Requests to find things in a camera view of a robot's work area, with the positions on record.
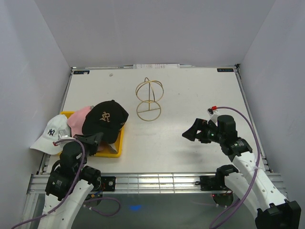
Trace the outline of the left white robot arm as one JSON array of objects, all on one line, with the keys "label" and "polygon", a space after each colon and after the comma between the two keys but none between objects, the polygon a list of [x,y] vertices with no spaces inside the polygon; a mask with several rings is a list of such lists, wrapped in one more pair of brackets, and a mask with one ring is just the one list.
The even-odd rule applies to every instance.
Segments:
[{"label": "left white robot arm", "polygon": [[47,181],[40,229],[70,229],[88,194],[101,186],[100,170],[86,163],[97,153],[102,137],[99,132],[55,143],[64,146]]}]

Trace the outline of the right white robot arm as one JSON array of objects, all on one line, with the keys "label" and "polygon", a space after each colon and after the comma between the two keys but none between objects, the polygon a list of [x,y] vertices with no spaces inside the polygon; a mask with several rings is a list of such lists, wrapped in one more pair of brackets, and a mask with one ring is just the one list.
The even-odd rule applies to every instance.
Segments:
[{"label": "right white robot arm", "polygon": [[297,229],[301,207],[289,201],[273,184],[268,175],[259,169],[248,142],[239,137],[236,123],[230,115],[220,115],[216,121],[197,118],[182,136],[190,141],[218,143],[229,157],[230,165],[217,169],[216,186],[229,188],[251,211],[258,229]]}]

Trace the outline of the black baseball cap gold R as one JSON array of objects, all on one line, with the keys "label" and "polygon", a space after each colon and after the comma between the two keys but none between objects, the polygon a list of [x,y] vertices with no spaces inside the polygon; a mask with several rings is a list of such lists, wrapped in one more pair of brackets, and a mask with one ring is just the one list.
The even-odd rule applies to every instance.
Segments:
[{"label": "black baseball cap gold R", "polygon": [[116,101],[101,102],[86,115],[82,133],[84,135],[103,133],[102,141],[113,144],[128,116],[128,112]]}]

